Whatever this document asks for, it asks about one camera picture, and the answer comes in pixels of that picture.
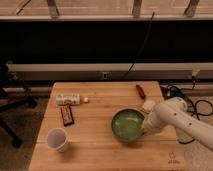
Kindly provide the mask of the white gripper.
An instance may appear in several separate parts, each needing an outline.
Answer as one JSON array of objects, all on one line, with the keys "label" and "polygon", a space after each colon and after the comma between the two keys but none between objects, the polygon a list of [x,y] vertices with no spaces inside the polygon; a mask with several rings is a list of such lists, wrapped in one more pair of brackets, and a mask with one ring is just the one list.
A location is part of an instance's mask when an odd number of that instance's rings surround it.
[{"label": "white gripper", "polygon": [[156,134],[160,133],[166,124],[157,116],[155,112],[151,112],[148,114],[141,126],[141,133],[148,134]]}]

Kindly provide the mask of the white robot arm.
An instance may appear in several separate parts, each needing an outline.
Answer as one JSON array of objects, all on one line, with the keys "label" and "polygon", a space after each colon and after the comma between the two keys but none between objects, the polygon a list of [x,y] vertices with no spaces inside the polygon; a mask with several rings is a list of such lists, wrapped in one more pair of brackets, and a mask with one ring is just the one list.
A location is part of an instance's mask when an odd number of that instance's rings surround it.
[{"label": "white robot arm", "polygon": [[174,97],[157,104],[144,119],[141,132],[159,133],[166,125],[180,129],[213,151],[213,126],[189,116],[184,99]]}]

